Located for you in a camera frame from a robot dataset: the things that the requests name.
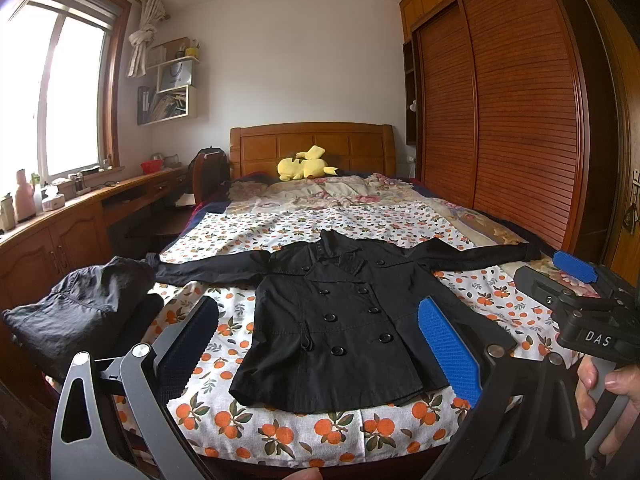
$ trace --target wooden desk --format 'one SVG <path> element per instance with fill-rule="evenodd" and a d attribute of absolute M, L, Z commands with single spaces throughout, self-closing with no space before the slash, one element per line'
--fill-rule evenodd
<path fill-rule="evenodd" d="M 113 251 L 107 227 L 184 185 L 186 167 L 124 180 L 69 200 L 0 237 L 0 310 L 35 303 L 75 269 Z"/>

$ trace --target louvered door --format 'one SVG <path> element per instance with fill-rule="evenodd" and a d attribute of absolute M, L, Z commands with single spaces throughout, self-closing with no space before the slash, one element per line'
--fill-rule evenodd
<path fill-rule="evenodd" d="M 463 0 L 478 88 L 474 208 L 556 248 L 577 161 L 574 78 L 554 0 Z"/>
<path fill-rule="evenodd" d="M 474 95 L 466 25 L 453 4 L 419 31 L 422 181 L 440 197 L 471 206 Z"/>

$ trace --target door handle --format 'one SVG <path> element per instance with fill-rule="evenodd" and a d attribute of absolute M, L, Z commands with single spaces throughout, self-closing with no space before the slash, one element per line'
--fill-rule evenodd
<path fill-rule="evenodd" d="M 49 255 L 51 256 L 51 263 L 53 263 L 53 267 L 56 269 L 56 274 L 60 274 L 60 267 L 58 266 L 58 261 L 56 260 L 56 253 L 53 251 L 49 251 Z"/>
<path fill-rule="evenodd" d="M 60 251 L 60 259 L 62 260 L 62 267 L 67 268 L 69 266 L 69 261 L 66 258 L 65 250 L 62 248 L 62 245 L 58 246 L 58 250 Z"/>

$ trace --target bed sheet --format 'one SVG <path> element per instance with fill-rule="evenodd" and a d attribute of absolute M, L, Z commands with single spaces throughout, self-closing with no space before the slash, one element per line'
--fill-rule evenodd
<path fill-rule="evenodd" d="M 321 229 L 353 238 L 377 238 L 411 247 L 439 237 L 463 250 L 515 240 L 513 234 L 478 232 L 461 221 L 456 206 L 425 198 L 409 184 L 387 177 L 317 179 L 296 186 L 232 186 L 235 200 L 222 214 L 206 214 L 162 259 L 184 262 L 243 250 L 276 251 L 298 240 L 315 241 Z M 363 200 L 361 197 L 379 199 Z M 541 269 L 549 262 L 537 262 Z M 518 341 L 514 355 L 541 359 L 549 351 L 567 364 L 576 354 L 556 344 L 550 311 L 520 295 L 501 267 L 436 276 L 469 307 L 498 322 Z M 343 413 L 287 413 L 269 406 L 241 406 L 228 388 L 252 342 L 255 290 L 191 282 L 182 288 L 157 284 L 164 309 L 144 341 L 184 319 L 203 296 L 216 300 L 220 321 L 200 362 L 168 409 L 196 452 L 266 465 L 306 467 L 370 462 L 439 446 L 449 441 L 469 406 L 452 389 L 422 394 L 402 406 L 388 404 Z M 136 431 L 126 399 L 117 400 L 124 427 Z"/>

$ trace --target yellow stuffed animal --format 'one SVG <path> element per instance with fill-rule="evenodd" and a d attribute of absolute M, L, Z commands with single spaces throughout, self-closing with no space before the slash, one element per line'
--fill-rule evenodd
<path fill-rule="evenodd" d="M 335 175 L 338 168 L 327 166 L 320 157 L 324 148 L 312 146 L 308 152 L 299 152 L 295 158 L 283 158 L 278 163 L 280 180 L 300 180 L 301 178 L 317 178 L 324 174 Z"/>

